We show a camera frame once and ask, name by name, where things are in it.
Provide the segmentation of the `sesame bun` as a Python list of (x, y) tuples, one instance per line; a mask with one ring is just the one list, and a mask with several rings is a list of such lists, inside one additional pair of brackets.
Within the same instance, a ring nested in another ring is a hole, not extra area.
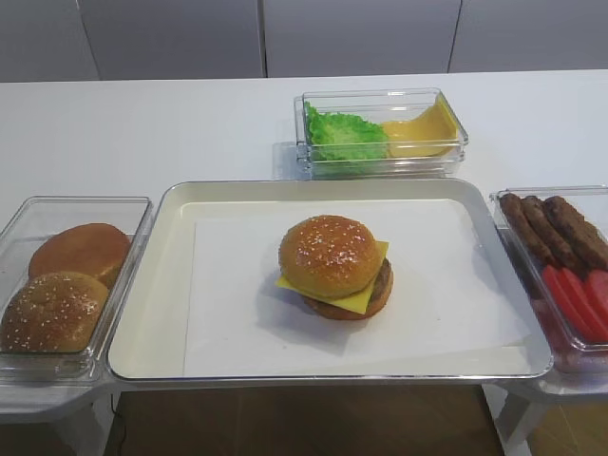
[(81, 273), (50, 273), (30, 279), (3, 313), (1, 351), (83, 351), (108, 294), (102, 282)]
[(388, 244), (363, 223), (320, 215), (289, 228), (278, 248), (280, 278), (316, 298), (341, 299), (372, 283)]

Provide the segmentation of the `green lettuce leaf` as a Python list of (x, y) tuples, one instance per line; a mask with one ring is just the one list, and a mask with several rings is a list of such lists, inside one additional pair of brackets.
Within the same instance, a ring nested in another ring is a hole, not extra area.
[(304, 104), (307, 141), (316, 162), (381, 160), (388, 155), (382, 126), (356, 114), (320, 112)]

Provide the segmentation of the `clear lettuce cheese container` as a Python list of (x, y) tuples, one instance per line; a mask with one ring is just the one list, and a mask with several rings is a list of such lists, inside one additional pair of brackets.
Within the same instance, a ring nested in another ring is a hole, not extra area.
[(317, 180), (442, 177), (468, 144), (436, 87), (305, 92), (294, 122), (296, 162)]

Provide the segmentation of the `bottom bun on tray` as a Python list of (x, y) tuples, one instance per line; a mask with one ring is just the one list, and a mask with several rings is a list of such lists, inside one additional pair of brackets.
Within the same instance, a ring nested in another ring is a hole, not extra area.
[(331, 304), (302, 296), (303, 301), (316, 313), (331, 320), (364, 320), (375, 316), (388, 303), (392, 286), (393, 271), (390, 261), (384, 259), (378, 275), (373, 283), (367, 309), (364, 313), (355, 313)]

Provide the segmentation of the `yellow cheese slice on burger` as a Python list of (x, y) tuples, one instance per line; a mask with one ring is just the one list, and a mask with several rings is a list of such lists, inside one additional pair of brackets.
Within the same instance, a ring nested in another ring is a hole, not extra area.
[(313, 294), (300, 291), (296, 287), (294, 287), (285, 278), (284, 275), (280, 276), (276, 280), (275, 285), (279, 288), (297, 292), (300, 295), (303, 295), (305, 297), (312, 298), (314, 300), (323, 302), (325, 304), (328, 304), (328, 305), (331, 305), (331, 306), (334, 306), (334, 307), (337, 307), (337, 308), (340, 308), (340, 309), (343, 309), (343, 310), (346, 310), (346, 311), (349, 311), (352, 313), (364, 314), (368, 308), (368, 303), (371, 298), (374, 281), (378, 276), (379, 276), (379, 274), (376, 274), (374, 279), (360, 292), (357, 292), (355, 294), (351, 294), (349, 296), (342, 297), (342, 298), (320, 297), (320, 296), (315, 296)]

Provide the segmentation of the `meat patty on tray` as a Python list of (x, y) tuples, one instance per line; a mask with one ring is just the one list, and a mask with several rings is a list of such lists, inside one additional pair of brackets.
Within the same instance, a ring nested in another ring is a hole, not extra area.
[(376, 306), (386, 304), (388, 297), (390, 296), (393, 285), (393, 272), (390, 261), (384, 258), (378, 275), (373, 283), (369, 305)]

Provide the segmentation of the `yellow cheese slices in container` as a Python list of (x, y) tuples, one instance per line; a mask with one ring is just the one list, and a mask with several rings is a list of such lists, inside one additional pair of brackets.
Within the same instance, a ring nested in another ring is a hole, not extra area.
[(443, 99), (413, 120), (388, 121), (381, 126), (389, 140), (391, 158), (441, 156), (458, 140), (457, 125)]

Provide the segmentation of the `white paper sheet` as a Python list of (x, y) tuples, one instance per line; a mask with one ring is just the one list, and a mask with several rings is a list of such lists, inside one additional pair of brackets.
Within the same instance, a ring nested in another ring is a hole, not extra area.
[[(285, 232), (322, 214), (359, 220), (389, 246), (393, 290), (370, 319), (323, 318), (275, 285)], [(390, 374), (526, 335), (459, 202), (210, 204), (196, 219), (187, 376)]]

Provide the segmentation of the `white metal tray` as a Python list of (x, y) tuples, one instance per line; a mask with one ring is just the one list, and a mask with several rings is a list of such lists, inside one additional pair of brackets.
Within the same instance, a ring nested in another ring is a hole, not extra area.
[[(287, 230), (363, 222), (394, 273), (376, 316), (333, 321), (276, 286)], [(535, 378), (551, 351), (481, 192), (449, 179), (184, 182), (163, 195), (107, 354), (128, 384)]]

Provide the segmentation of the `brown patty left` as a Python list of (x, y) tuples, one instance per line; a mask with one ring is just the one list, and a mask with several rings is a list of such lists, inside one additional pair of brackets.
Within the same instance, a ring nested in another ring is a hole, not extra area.
[(503, 214), (529, 253), (542, 265), (559, 266), (549, 247), (537, 235), (523, 211), (523, 200), (512, 193), (499, 198)]

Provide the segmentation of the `brown patty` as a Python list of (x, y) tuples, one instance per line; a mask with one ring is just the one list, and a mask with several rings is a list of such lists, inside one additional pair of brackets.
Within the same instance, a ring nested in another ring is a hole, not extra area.
[(590, 269), (607, 270), (607, 242), (566, 199), (560, 196), (543, 202), (547, 217)]
[(542, 265), (559, 266), (549, 247), (537, 235), (523, 211), (523, 200), (512, 193), (499, 198), (503, 214), (529, 253)]
[(522, 200), (522, 209), (536, 234), (550, 249), (560, 265), (571, 270), (577, 269), (581, 265), (579, 258), (547, 218), (543, 209), (543, 201), (535, 196), (525, 197)]

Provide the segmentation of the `clear patty tomato container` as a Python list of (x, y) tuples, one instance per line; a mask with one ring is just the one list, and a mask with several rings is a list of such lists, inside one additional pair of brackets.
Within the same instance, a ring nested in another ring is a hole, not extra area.
[[(607, 343), (584, 343), (564, 319), (553, 296), (542, 280), (542, 266), (522, 244), (519, 236), (506, 220), (499, 204), (499, 198), (512, 193), (522, 200), (535, 196), (542, 201), (560, 196), (573, 205), (585, 219), (593, 224), (607, 242), (607, 189), (604, 186), (563, 186), (505, 189), (491, 195), (495, 207), (495, 220), (503, 243), (509, 253), (524, 288), (528, 292), (531, 305), (540, 321), (542, 330), (555, 357), (558, 370), (564, 372), (603, 372), (607, 369)], [(583, 282), (590, 269), (577, 255), (581, 265), (571, 270)]]

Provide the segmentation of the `brown patty middle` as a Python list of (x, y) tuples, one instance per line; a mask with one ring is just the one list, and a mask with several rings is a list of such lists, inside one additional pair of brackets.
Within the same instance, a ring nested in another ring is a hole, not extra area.
[(581, 265), (579, 258), (547, 218), (543, 209), (543, 201), (535, 196), (525, 197), (522, 200), (522, 209), (536, 234), (550, 249), (560, 265), (571, 270), (577, 269)]

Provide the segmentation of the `red tomato slice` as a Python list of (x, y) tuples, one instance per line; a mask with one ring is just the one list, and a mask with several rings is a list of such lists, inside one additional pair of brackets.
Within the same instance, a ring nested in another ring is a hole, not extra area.
[(558, 270), (558, 277), (574, 308), (593, 333), (589, 340), (595, 344), (606, 344), (607, 325), (600, 319), (599, 314), (592, 306), (590, 298), (583, 289), (583, 282), (566, 268)]
[(608, 320), (608, 273), (603, 270), (591, 271), (584, 281), (584, 290), (600, 321)]
[(589, 337), (593, 336), (592, 331), (586, 325), (586, 323), (582, 320), (577, 310), (574, 308), (569, 296), (566, 291), (562, 288), (560, 284), (560, 279), (558, 277), (558, 270), (560, 268), (556, 268), (551, 265), (547, 265), (541, 273), (542, 280), (549, 290), (550, 294), (553, 296), (555, 303), (557, 304), (560, 312), (562, 313), (564, 319), (571, 326), (571, 328), (576, 332), (579, 338), (584, 343), (594, 343), (589, 340)]

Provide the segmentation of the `red tomato slice right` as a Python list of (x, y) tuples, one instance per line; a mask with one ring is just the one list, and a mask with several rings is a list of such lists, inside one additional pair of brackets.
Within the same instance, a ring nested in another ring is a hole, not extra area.
[(584, 290), (600, 321), (608, 320), (608, 273), (603, 270), (591, 271), (584, 281)]

